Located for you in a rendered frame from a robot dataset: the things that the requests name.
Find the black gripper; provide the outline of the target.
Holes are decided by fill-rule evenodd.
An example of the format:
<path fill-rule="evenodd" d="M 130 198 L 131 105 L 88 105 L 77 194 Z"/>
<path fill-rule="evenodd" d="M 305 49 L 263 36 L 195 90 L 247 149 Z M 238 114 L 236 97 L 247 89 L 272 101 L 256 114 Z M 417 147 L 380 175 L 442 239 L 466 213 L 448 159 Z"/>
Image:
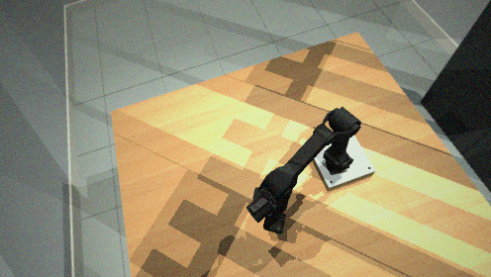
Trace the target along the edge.
<path fill-rule="evenodd" d="M 288 198 L 288 200 L 289 199 L 290 197 Z M 284 215 L 282 212 L 286 211 L 288 200 L 281 207 L 274 209 L 269 215 L 265 217 L 263 228 L 266 231 L 272 231 L 276 233 L 283 232 L 286 215 Z"/>

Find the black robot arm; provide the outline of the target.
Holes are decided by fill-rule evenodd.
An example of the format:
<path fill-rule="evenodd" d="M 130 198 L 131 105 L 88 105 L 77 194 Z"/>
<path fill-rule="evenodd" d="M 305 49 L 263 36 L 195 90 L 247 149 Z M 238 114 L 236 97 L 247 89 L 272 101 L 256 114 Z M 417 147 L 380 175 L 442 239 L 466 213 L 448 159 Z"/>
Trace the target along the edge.
<path fill-rule="evenodd" d="M 325 126 L 327 121 L 334 132 Z M 260 186 L 254 189 L 253 202 L 246 206 L 252 217 L 259 223 L 274 209 L 286 203 L 297 184 L 299 174 L 326 145 L 332 144 L 323 156 L 330 174 L 346 172 L 353 162 L 346 152 L 348 141 L 360 130 L 360 125 L 361 120 L 344 107 L 327 113 L 323 122 L 314 129 L 310 138 L 290 160 L 284 166 L 269 172 Z"/>

